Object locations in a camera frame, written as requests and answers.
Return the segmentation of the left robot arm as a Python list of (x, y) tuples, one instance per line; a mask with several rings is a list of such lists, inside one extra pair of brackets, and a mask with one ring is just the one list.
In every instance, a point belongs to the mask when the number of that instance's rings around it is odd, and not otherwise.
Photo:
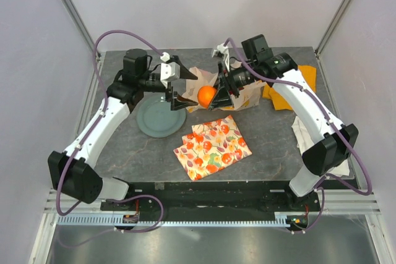
[(62, 152), (53, 151), (48, 167), (53, 188), (80, 202), (114, 199), (122, 210), (130, 210), (136, 196), (126, 181), (100, 177), (95, 172), (98, 157), (119, 125), (143, 99), (145, 93), (162, 93), (171, 110), (196, 105), (173, 90), (177, 79), (195, 80), (178, 56), (163, 53), (160, 71), (149, 70), (149, 55), (143, 49), (130, 49), (123, 57), (123, 68), (107, 88), (98, 111), (80, 135)]

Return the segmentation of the fake orange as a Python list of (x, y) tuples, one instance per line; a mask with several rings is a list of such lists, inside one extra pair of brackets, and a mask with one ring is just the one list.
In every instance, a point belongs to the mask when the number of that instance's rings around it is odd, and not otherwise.
[(202, 86), (197, 93), (198, 103), (203, 108), (208, 108), (214, 96), (216, 95), (216, 92), (217, 89), (210, 85)]

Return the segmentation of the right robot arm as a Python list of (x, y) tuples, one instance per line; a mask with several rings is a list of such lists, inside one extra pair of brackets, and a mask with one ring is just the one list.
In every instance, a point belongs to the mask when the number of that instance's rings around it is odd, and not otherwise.
[(235, 106), (242, 89), (259, 80), (266, 82), (291, 106), (313, 142), (303, 152), (303, 167), (283, 195), (289, 210), (299, 210), (306, 203), (305, 196), (318, 187), (320, 179), (349, 157), (358, 129), (354, 124), (346, 126), (334, 116), (308, 85), (293, 58), (287, 53), (274, 54), (264, 35), (242, 42), (246, 60), (238, 68), (230, 65), (233, 45), (227, 39), (212, 50), (212, 56), (222, 61), (218, 63), (216, 94), (207, 108)]

